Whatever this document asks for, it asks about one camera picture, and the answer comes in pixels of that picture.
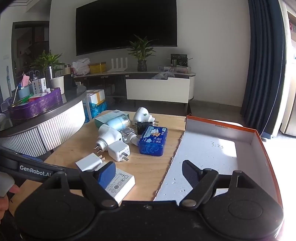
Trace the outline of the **person's left hand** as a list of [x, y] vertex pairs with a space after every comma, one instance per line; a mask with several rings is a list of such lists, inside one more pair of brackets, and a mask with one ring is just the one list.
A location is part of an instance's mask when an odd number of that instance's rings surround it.
[[[20, 188], [15, 184], [9, 190], [9, 192], [13, 194], [18, 193], [19, 191], [20, 191]], [[4, 213], [8, 210], [8, 207], [9, 207], [9, 199], [7, 194], [5, 194], [4, 197], [0, 198], [0, 220], [3, 219]]]

